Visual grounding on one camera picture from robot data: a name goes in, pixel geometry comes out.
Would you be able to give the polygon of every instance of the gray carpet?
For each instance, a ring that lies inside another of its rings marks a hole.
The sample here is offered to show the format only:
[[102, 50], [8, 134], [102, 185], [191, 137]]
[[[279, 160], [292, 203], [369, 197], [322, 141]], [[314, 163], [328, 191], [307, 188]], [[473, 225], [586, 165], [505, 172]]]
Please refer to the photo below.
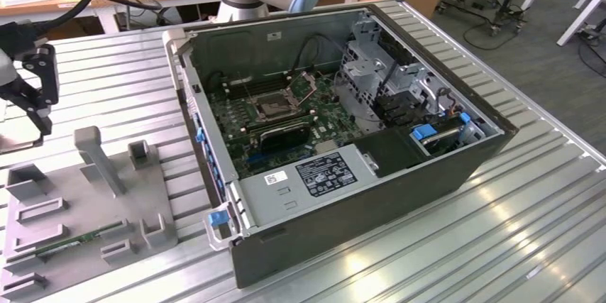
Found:
[[[521, 34], [498, 50], [483, 51], [463, 40], [463, 32], [482, 22], [457, 9], [435, 13], [433, 21], [442, 30], [486, 62], [519, 90], [606, 154], [606, 78], [597, 75], [578, 58], [578, 38], [565, 47], [555, 41], [574, 21], [578, 0], [537, 0], [526, 12], [529, 23]], [[514, 0], [521, 5], [523, 0]], [[598, 9], [589, 19], [597, 24], [606, 17]], [[470, 41], [481, 46], [495, 46], [513, 35], [503, 29], [497, 37], [489, 30], [470, 32]], [[598, 48], [606, 56], [606, 47]], [[586, 60], [606, 74], [606, 67], [585, 49]]]

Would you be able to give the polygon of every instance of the aluminum table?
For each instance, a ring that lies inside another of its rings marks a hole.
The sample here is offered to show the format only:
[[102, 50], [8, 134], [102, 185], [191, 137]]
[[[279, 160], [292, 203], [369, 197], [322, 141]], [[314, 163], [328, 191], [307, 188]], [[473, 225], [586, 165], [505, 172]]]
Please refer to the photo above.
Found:
[[[90, 124], [102, 129], [108, 154], [146, 138], [159, 144], [180, 243], [39, 302], [606, 300], [605, 157], [409, 5], [377, 5], [519, 126], [503, 152], [447, 197], [239, 290], [228, 251], [210, 248], [200, 221], [210, 202], [164, 29], [58, 41], [54, 135], [43, 147], [0, 155], [0, 168], [31, 160], [43, 170], [78, 163], [71, 131]], [[11, 107], [5, 115], [7, 123], [24, 119]]]

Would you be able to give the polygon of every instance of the blue latch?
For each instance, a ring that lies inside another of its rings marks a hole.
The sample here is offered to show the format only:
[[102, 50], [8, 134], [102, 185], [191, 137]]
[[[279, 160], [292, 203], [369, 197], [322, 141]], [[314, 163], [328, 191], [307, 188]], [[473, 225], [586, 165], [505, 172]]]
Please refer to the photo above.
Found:
[[212, 212], [208, 220], [212, 227], [226, 224], [230, 221], [230, 214], [227, 213], [227, 210]]
[[465, 124], [470, 123], [471, 117], [467, 113], [461, 113], [459, 117], [461, 117], [462, 121], [465, 122]]
[[196, 132], [196, 142], [202, 143], [204, 141], [204, 131], [202, 130], [202, 127], [198, 128]]
[[422, 140], [433, 135], [435, 135], [438, 131], [435, 131], [431, 124], [423, 124], [422, 126], [413, 129], [413, 135], [415, 136], [417, 140]]

